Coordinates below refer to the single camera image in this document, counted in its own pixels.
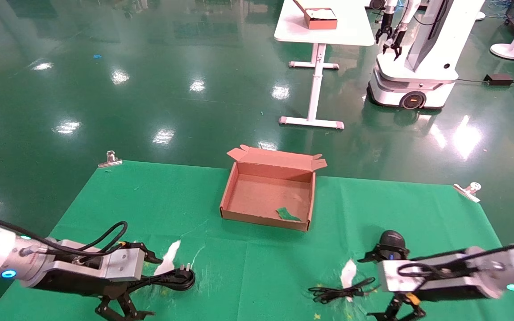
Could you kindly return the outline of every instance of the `table foot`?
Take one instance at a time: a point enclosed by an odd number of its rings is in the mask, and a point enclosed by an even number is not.
[[[304,125],[304,126],[316,126],[316,127],[327,127],[327,128],[336,128],[336,129],[344,129],[343,122],[333,122],[332,120],[307,120],[306,118],[295,118],[295,117],[285,117],[282,116],[279,118],[279,124],[295,124],[295,125]]]
[[[315,64],[312,62],[304,62],[304,61],[290,61],[289,67],[314,68]],[[323,63],[323,68],[338,70],[338,69],[340,69],[340,66],[337,63]]]

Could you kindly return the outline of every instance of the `white robot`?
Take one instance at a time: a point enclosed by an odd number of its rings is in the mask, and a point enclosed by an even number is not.
[[[369,95],[382,106],[443,108],[458,79],[455,65],[484,0],[430,0],[414,44],[402,54],[402,39],[421,0],[407,0],[392,30],[398,0],[386,0],[376,41],[386,34],[384,52],[376,58]]]

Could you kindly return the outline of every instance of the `small cardboard box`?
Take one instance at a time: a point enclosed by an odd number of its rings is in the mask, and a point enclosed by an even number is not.
[[[322,155],[262,150],[241,145],[227,153],[236,160],[220,205],[224,219],[308,231],[315,199],[315,170]],[[282,219],[286,208],[300,221]]]
[[[293,0],[300,11],[304,13],[304,20],[308,29],[336,29],[336,25],[338,24],[338,19],[334,14],[332,8],[320,7],[318,1],[311,0]],[[330,10],[334,15],[334,19],[315,19],[312,18],[307,10]]]

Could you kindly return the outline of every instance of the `white table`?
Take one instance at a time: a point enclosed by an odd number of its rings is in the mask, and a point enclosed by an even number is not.
[[[289,66],[314,68],[315,71],[312,75],[311,99],[308,104],[307,118],[282,116],[279,119],[279,123],[281,124],[344,129],[343,122],[319,120],[316,118],[323,68],[339,68],[336,63],[324,62],[326,45],[374,44],[374,35],[362,2],[359,0],[326,0],[323,4],[332,8],[338,19],[338,25],[334,30],[309,30],[304,21],[304,14],[300,11],[296,3],[293,0],[285,0],[283,3],[277,29],[275,29],[275,39],[287,42],[312,43],[311,61],[291,61]]]

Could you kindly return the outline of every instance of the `green cloth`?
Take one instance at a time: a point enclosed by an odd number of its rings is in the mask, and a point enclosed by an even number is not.
[[[387,229],[404,235],[412,257],[500,246],[480,205],[448,185],[318,177],[311,227],[300,232],[222,219],[228,170],[129,161],[108,170],[92,175],[51,236],[87,243],[127,221],[124,239],[159,256],[181,239],[174,264],[195,261],[196,284],[185,292],[147,287],[132,294],[137,309],[155,311],[152,321],[373,321],[365,313],[384,311],[390,293],[321,305],[306,289],[339,287],[347,260],[363,258]],[[353,283],[377,276],[375,264],[357,266]],[[154,269],[147,264],[145,274]],[[0,299],[0,321],[99,321],[98,304],[15,282]],[[429,321],[514,321],[514,292],[422,307]]]
[[[285,219],[287,221],[300,221],[300,218],[294,217],[289,213],[287,207],[280,207],[277,209],[277,213],[279,214],[279,217],[282,219]]]

